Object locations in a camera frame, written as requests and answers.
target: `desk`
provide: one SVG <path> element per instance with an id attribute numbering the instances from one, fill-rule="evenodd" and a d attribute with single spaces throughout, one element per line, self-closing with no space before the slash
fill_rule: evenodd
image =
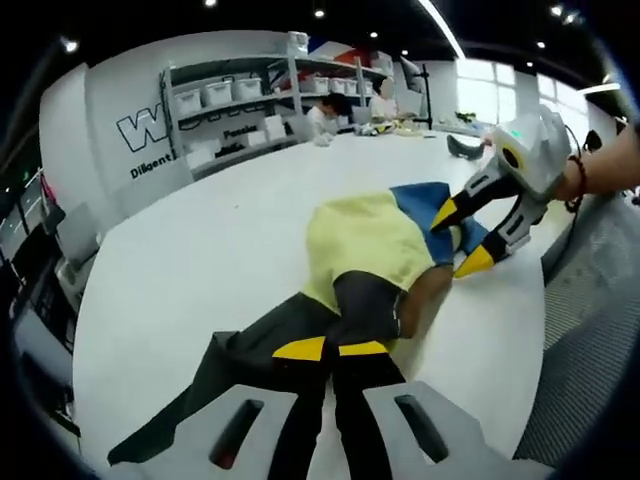
<path id="1" fill-rule="evenodd" d="M 478 163 L 450 157 L 446 135 L 429 133 L 436 138 L 343 135 L 328 148 L 297 145 L 205 178 L 111 230 L 75 341 L 76 421 L 88 461 L 105 467 L 111 448 L 191 383 L 212 332 L 242 330 L 301 288 L 315 206 L 424 181 L 460 189 Z M 494 202 L 477 218 L 491 229 L 512 203 Z M 534 235 L 492 271 L 454 282 L 415 375 L 474 415 L 489 445 L 509 457 L 542 363 L 542 252 L 535 245 Z M 323 435 L 336 432 L 327 426 Z M 339 442 L 324 446 L 339 456 Z M 348 478 L 344 462 L 316 453 L 319 477 L 310 478 Z"/>

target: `black slot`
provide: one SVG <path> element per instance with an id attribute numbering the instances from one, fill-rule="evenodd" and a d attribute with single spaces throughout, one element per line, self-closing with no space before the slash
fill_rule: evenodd
<path id="1" fill-rule="evenodd" d="M 511 225 L 511 227 L 509 227 L 509 229 L 507 230 L 507 235 L 513 235 L 513 232 L 515 232 L 518 229 L 518 227 L 520 226 L 523 220 L 524 220 L 524 217 L 522 215 L 518 216 L 516 221 L 513 222 L 513 225 Z"/>
<path id="2" fill-rule="evenodd" d="M 469 185 L 469 188 L 476 188 L 478 185 L 480 185 L 482 182 L 484 182 L 485 180 L 487 180 L 489 177 L 487 175 L 483 175 L 481 176 L 478 180 L 476 180 L 475 182 L 473 182 L 471 185 Z"/>
<path id="3" fill-rule="evenodd" d="M 257 400 L 245 401 L 233 416 L 227 428 L 214 445 L 209 460 L 220 468 L 230 470 L 235 463 L 242 442 L 247 437 L 249 429 L 258 418 L 263 402 Z"/>
<path id="4" fill-rule="evenodd" d="M 416 399 L 411 395 L 403 395 L 396 398 L 396 404 L 409 424 L 422 451 L 435 463 L 447 458 L 449 450 L 436 427 Z"/>

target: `computer monitor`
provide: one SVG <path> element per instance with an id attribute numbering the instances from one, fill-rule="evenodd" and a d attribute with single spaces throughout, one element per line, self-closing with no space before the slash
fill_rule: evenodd
<path id="1" fill-rule="evenodd" d="M 400 65 L 402 66 L 402 73 L 404 73 L 404 79 L 407 82 L 407 88 L 417 93 L 425 92 L 424 78 L 422 71 L 415 63 L 410 62 L 404 57 L 400 57 Z"/>
<path id="2" fill-rule="evenodd" d="M 429 95 L 429 74 L 427 69 L 424 66 L 422 68 L 418 67 L 404 57 L 400 57 L 400 65 L 402 66 L 404 79 L 407 82 L 407 88 L 422 95 L 418 119 L 426 121 L 429 128 L 431 128 L 433 119 L 431 117 L 431 98 Z"/>

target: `ceiling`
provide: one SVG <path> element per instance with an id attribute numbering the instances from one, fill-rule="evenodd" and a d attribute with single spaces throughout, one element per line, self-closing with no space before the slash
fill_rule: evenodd
<path id="1" fill-rule="evenodd" d="M 589 34 L 584 27 L 563 26 L 553 17 L 549 8 L 555 2 L 434 0 L 434 3 L 469 57 L 507 62 L 518 70 L 541 72 L 577 88 L 602 81 L 604 69 Z M 3 42 L 15 47 L 9 49 L 9 58 L 5 57 L 3 62 L 11 65 L 11 74 L 2 79 L 0 131 L 6 127 L 7 113 L 34 65 L 61 34 L 78 40 L 80 48 L 72 55 L 54 48 L 51 66 L 37 92 L 79 63 L 91 66 L 155 40 L 211 30 L 297 30 L 392 55 L 407 49 L 413 59 L 453 58 L 442 33 L 418 0 L 218 0 L 213 8 L 205 8 L 203 0 L 61 0 L 44 2 L 41 7 L 22 2 L 17 7 L 18 13 L 15 4 L 9 5 L 12 18 L 33 18 L 37 9 L 38 18 L 48 23 L 40 29 L 18 33 L 12 30 L 12 37 Z M 313 15 L 318 6 L 326 11 L 323 19 Z M 378 32 L 379 37 L 371 39 L 371 31 Z M 545 42 L 544 50 L 536 46 L 538 41 Z M 533 68 L 526 66 L 529 61 L 533 62 Z M 611 114 L 620 114 L 612 95 L 597 97 L 591 100 Z M 32 103 L 22 122 L 25 128 L 37 121 L 38 102 Z"/>

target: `chair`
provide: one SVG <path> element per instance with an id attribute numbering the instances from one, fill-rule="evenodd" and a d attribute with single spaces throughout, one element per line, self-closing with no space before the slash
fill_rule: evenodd
<path id="1" fill-rule="evenodd" d="M 568 248 L 561 236 L 547 254 L 565 252 L 561 268 L 546 275 L 542 371 L 515 454 L 552 467 L 603 411 L 640 334 L 638 212 L 620 196 L 586 210 Z"/>

